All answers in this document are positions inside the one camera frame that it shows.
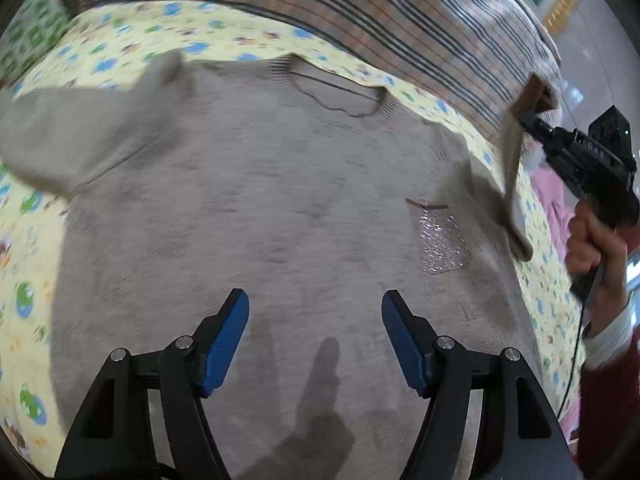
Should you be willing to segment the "red sleeve right forearm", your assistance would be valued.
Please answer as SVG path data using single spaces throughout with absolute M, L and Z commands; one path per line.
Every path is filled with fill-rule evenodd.
M 577 465 L 585 479 L 639 477 L 639 332 L 626 307 L 584 338 Z

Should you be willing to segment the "right hand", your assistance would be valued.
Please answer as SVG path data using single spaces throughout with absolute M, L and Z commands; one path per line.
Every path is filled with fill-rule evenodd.
M 601 262 L 605 270 L 590 307 L 589 337 L 607 328 L 626 307 L 628 301 L 626 266 L 628 242 L 634 238 L 635 228 L 610 229 L 603 224 L 591 207 L 579 202 L 574 217 L 568 222 L 565 264 L 571 276 L 587 274 Z

